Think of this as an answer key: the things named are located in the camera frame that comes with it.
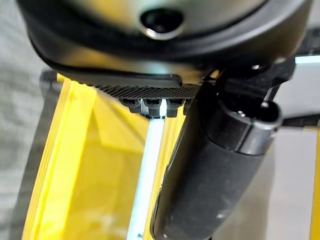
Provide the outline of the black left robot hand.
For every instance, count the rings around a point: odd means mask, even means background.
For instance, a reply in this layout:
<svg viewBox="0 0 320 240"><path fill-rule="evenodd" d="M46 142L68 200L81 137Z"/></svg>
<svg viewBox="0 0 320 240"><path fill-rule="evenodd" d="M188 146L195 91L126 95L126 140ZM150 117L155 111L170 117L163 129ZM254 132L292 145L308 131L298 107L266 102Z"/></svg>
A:
<svg viewBox="0 0 320 240"><path fill-rule="evenodd" d="M155 240L209 240L283 123L268 95L291 79L310 0L19 0L58 73L132 113L185 120L152 209Z"/></svg>

